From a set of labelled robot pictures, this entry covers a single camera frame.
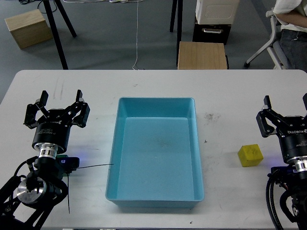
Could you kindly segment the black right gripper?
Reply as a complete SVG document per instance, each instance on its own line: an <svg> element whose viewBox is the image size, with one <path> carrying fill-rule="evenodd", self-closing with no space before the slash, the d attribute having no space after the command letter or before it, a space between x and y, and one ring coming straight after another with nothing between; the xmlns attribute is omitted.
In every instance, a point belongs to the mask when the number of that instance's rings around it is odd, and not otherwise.
<svg viewBox="0 0 307 230"><path fill-rule="evenodd" d="M282 116L272 110L270 97L263 99L263 110L258 112L256 120L262 137L276 135L279 140L283 161L295 164L307 159L307 117ZM307 109L307 93L303 96Z"/></svg>

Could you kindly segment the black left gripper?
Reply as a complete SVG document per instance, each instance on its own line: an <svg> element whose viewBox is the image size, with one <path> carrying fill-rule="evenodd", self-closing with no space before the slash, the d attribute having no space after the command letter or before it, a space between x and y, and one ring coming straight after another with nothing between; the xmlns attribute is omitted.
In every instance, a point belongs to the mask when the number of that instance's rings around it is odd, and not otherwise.
<svg viewBox="0 0 307 230"><path fill-rule="evenodd" d="M43 90L40 102L29 104L26 108L24 124L35 128L32 147L38 150L43 144L56 145L58 153L65 153L69 141L70 130L73 125L80 128L86 126L90 112L88 103L83 102L83 93L77 90L76 102L65 109L46 110L48 100L47 91Z"/></svg>

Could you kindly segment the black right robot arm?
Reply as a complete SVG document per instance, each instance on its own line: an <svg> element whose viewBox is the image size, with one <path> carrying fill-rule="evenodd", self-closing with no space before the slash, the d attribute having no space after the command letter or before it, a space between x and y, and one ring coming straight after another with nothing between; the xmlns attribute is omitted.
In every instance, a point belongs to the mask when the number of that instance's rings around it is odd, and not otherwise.
<svg viewBox="0 0 307 230"><path fill-rule="evenodd" d="M283 229L274 202L274 186L284 189L279 205L290 222L307 228L307 118L282 116L272 109L269 96L256 116L262 137L276 135L286 166L272 167L266 185L266 204L277 230Z"/></svg>

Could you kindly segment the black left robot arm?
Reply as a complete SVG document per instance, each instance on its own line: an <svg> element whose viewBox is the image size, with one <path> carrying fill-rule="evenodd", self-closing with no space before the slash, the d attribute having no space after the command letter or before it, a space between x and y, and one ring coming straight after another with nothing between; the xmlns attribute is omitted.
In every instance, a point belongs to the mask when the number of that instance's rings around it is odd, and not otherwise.
<svg viewBox="0 0 307 230"><path fill-rule="evenodd" d="M28 175L14 175L0 190L0 228L39 230L54 206L69 194L63 181L75 171L80 160L65 155L73 125L86 126L90 108L77 91L75 102L65 109L46 110L48 93L42 91L34 104L28 104L24 125L35 129L32 148L39 155L22 162Z"/></svg>

